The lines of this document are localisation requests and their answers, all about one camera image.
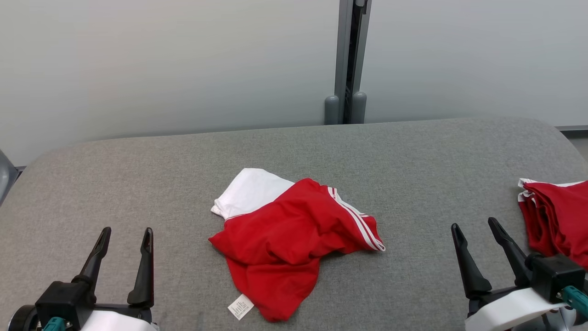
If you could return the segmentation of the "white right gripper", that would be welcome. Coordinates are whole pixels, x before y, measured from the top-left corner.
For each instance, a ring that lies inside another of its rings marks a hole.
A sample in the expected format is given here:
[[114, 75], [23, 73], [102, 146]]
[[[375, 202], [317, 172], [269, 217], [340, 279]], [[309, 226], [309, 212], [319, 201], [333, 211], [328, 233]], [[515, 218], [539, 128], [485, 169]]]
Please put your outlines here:
[[[505, 253], [515, 276], [517, 287], [531, 285], [531, 270], [526, 266], [527, 255], [508, 235], [500, 222], [488, 218], [494, 239]], [[483, 277], [468, 250], [468, 241], [458, 224], [451, 225], [464, 293], [474, 300], [491, 292], [491, 283]], [[550, 303], [531, 288], [514, 291], [489, 303], [465, 320], [466, 331], [569, 331], [571, 310], [565, 303]]]

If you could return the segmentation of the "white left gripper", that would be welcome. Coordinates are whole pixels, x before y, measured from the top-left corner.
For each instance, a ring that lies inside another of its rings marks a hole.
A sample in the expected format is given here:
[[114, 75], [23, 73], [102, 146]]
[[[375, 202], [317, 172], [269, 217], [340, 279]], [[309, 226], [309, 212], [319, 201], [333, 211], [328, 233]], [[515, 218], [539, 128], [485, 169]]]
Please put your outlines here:
[[[108, 251], [111, 232], [111, 227], [101, 231], [82, 270], [72, 279], [72, 283], [87, 285], [90, 302], [96, 302], [97, 277]], [[127, 304], [97, 304], [82, 326], [82, 331], [159, 331], [159, 325], [153, 322], [151, 312], [155, 304], [153, 244], [153, 229], [146, 228], [139, 249], [141, 260], [134, 289], [128, 294]]]

